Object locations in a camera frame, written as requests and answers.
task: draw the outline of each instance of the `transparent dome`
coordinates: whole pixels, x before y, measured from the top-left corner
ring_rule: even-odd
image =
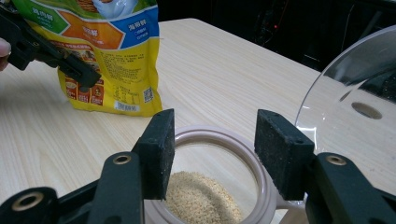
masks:
[[[316,154],[352,159],[378,189],[396,194],[396,26],[366,36],[318,77],[295,126]]]

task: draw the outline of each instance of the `package label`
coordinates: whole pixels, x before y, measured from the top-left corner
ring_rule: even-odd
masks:
[[[158,6],[153,0],[14,0],[35,31],[101,74],[81,88],[58,70],[76,109],[150,117],[162,110],[155,64]]]

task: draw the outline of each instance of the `metal screw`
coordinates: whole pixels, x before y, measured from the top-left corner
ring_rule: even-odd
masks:
[[[114,158],[113,162],[117,165],[123,165],[125,163],[128,163],[132,158],[128,155],[120,155],[116,158]]]
[[[326,157],[326,161],[334,165],[347,165],[347,162],[344,159],[337,156],[328,156]]]
[[[44,199],[44,194],[36,191],[22,195],[12,204],[12,210],[16,212],[24,211],[38,205]]]

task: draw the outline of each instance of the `human hand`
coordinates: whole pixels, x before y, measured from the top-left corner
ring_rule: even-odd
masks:
[[[8,64],[8,54],[11,52],[11,45],[0,37],[0,71],[3,71]]]

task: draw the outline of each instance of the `barcode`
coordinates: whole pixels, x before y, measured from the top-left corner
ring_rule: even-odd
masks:
[[[143,95],[145,97],[145,103],[149,102],[154,98],[154,95],[152,94],[152,89],[151,87],[143,91]]]
[[[121,102],[116,101],[114,103],[114,108],[123,111],[139,111],[140,107],[138,105],[126,105]]]

